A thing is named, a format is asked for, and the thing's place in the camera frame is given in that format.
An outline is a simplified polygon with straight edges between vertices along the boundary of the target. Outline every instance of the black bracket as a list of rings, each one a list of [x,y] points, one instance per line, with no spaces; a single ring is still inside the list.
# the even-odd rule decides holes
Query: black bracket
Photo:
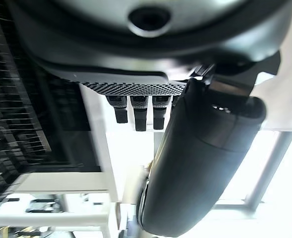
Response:
[[[259,62],[218,64],[203,76],[209,84],[208,94],[216,106],[235,109],[243,106],[254,88],[259,73],[277,75],[280,52]]]

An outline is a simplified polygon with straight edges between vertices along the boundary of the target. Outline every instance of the bright light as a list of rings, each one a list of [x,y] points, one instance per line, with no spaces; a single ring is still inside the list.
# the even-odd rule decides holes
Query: bright light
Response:
[[[39,231],[40,231],[41,233],[43,233],[43,232],[46,232],[46,231],[48,230],[48,228],[49,228],[49,227],[40,227],[40,228],[39,228]]]
[[[266,73],[266,72],[260,72],[257,75],[257,79],[256,79],[256,83],[255,85],[261,84],[269,79],[272,79],[273,77],[275,77],[274,75],[270,74],[270,73]]]

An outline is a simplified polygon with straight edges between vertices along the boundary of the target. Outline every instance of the metal rod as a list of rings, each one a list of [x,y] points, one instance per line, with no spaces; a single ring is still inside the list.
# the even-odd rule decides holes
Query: metal rod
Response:
[[[280,133],[254,190],[245,199],[246,206],[249,210],[255,211],[257,209],[291,142],[292,131],[283,131]]]
[[[88,227],[104,226],[108,214],[37,213],[0,215],[0,227]]]

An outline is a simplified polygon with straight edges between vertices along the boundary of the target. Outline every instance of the perforated metal plate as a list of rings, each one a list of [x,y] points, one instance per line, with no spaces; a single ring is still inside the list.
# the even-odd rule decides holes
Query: perforated metal plate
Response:
[[[169,81],[169,84],[117,84],[83,83],[95,92],[106,96],[175,96],[180,95],[186,83]]]

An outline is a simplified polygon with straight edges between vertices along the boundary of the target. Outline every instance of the white wall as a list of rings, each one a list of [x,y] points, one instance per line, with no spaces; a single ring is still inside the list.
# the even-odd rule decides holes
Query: white wall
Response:
[[[292,24],[281,50],[278,76],[256,86],[253,95],[267,104],[266,129],[292,130]]]

